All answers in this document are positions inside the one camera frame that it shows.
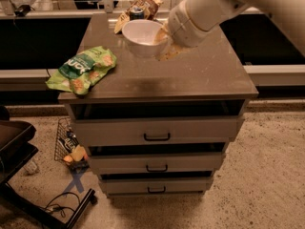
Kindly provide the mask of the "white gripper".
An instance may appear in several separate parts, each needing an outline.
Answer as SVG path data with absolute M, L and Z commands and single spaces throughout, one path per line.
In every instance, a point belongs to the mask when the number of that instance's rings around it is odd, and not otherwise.
M 171 10 L 168 23 L 165 22 L 155 35 L 154 44 L 166 43 L 156 59 L 169 60 L 197 47 L 218 24 L 218 6 L 182 1 Z M 175 43 L 169 41 L 170 35 Z

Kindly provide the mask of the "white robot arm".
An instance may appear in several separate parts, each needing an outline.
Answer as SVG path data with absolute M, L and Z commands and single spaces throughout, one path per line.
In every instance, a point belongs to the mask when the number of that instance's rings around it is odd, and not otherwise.
M 167 60 L 199 46 L 221 23 L 249 8 L 263 12 L 305 55 L 305 0 L 183 0 L 156 34 L 154 41 L 166 44 L 157 58 Z

